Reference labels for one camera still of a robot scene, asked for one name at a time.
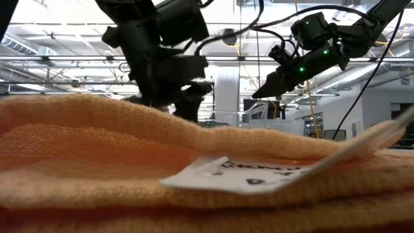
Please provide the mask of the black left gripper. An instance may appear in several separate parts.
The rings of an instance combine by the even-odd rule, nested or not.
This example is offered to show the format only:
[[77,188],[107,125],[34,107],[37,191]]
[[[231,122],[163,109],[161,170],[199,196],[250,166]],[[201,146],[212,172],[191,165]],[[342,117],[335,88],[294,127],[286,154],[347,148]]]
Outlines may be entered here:
[[201,102],[213,90],[208,82],[192,82],[205,77],[205,57],[180,56],[179,49],[161,47],[160,35],[143,20],[107,27],[102,41],[121,48],[130,68],[129,77],[138,85],[145,105],[174,102],[176,117],[198,122]]

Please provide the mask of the long ceiling light strip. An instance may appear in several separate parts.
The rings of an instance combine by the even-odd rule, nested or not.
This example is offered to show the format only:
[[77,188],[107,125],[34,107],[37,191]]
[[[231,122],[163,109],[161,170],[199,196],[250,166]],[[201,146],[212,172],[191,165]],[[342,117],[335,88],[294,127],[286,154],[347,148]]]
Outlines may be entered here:
[[[260,56],[206,56],[208,61],[273,61],[271,58]],[[124,56],[0,56],[0,61],[126,61]],[[383,62],[408,63],[414,58],[390,57]]]

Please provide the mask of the small black screen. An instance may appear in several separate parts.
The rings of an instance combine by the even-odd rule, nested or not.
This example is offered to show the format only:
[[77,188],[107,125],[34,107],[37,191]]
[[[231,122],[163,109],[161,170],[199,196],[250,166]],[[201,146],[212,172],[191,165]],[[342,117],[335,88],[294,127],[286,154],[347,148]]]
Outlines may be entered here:
[[347,139],[346,130],[344,129],[340,129],[339,131],[327,129],[323,132],[323,136],[327,140],[344,141]]

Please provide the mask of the frosted plastic bin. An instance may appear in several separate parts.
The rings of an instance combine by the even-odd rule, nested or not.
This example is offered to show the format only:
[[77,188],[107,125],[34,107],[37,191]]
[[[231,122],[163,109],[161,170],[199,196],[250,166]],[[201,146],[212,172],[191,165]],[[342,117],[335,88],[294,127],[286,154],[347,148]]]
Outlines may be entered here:
[[265,128],[284,133],[291,133],[295,135],[303,135],[305,128],[305,121],[302,119],[266,119],[266,120],[252,120],[248,124],[249,128]]

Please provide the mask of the silver ventilation duct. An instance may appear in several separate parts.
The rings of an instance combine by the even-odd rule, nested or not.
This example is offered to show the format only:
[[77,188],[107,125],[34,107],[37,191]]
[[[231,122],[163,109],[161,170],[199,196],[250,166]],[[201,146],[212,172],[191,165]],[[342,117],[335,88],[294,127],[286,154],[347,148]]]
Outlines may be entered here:
[[[395,57],[414,58],[414,39],[392,49],[392,53]],[[314,92],[324,93],[330,91],[331,89],[343,89],[366,81],[378,65],[379,59],[380,57],[351,59],[351,64],[358,64],[357,67],[335,76],[331,82],[327,82],[319,86]],[[376,75],[382,75],[388,71],[394,71],[397,69],[397,65],[402,64],[403,63],[382,62],[376,72]]]
[[3,36],[1,45],[26,56],[36,56],[38,54],[38,48],[35,45],[11,33],[6,33]]

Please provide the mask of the light grey waffle towel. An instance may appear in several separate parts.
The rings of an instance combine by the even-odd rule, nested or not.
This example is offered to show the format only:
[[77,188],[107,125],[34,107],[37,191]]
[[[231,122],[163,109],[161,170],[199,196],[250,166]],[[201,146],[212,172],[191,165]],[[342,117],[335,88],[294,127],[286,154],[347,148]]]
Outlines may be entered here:
[[382,149],[378,151],[379,153],[383,154],[390,154],[390,155],[413,155],[414,156],[414,150],[400,150],[400,149]]

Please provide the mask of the orange folded towel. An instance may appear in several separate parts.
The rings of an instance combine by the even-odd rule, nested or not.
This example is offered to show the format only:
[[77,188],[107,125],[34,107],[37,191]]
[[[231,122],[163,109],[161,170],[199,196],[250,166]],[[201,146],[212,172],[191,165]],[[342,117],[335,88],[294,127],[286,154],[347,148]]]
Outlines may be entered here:
[[203,155],[312,164],[354,143],[202,128],[91,95],[0,99],[0,233],[414,233],[414,156],[402,136],[261,195],[160,184]]

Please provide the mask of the white handwritten paper tag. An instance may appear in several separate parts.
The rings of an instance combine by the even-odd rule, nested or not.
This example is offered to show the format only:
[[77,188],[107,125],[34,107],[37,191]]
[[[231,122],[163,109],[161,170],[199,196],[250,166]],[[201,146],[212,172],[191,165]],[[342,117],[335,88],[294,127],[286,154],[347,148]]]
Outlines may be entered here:
[[241,195],[267,194],[330,168],[362,152],[365,146],[377,146],[395,136],[414,121],[414,105],[402,113],[390,126],[377,135],[364,137],[344,149],[310,165],[287,166],[230,159],[228,157],[200,157],[181,172],[160,180],[160,184],[191,190],[224,191]]

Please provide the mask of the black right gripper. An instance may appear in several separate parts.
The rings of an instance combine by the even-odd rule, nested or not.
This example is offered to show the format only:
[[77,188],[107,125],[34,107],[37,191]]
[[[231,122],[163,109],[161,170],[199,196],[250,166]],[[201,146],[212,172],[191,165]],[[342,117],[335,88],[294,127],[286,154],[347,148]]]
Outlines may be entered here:
[[336,65],[344,71],[345,57],[336,43],[338,37],[332,29],[333,26],[328,24],[321,12],[295,22],[291,27],[293,36],[308,53],[289,59],[279,70],[268,74],[265,84],[252,98],[281,96],[293,91],[299,83]]

